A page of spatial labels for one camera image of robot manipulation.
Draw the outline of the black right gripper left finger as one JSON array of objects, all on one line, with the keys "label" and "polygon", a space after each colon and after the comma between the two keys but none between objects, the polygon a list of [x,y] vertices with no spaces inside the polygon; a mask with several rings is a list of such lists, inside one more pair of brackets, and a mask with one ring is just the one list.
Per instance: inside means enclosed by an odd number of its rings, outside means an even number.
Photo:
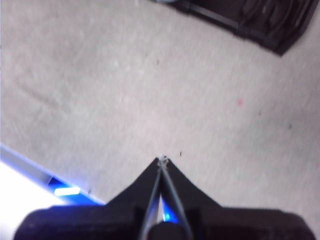
[{"label": "black right gripper left finger", "polygon": [[160,166],[150,165],[107,204],[57,205],[29,213],[16,240],[137,240],[159,196]]}]

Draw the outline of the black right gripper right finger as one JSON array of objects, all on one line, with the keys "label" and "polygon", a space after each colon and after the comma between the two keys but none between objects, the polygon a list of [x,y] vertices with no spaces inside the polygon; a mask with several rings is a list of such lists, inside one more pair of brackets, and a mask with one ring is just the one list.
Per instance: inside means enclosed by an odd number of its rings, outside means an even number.
[{"label": "black right gripper right finger", "polygon": [[279,209],[227,207],[196,187],[168,159],[162,160],[163,219],[182,226],[192,240],[314,240],[305,220]]}]

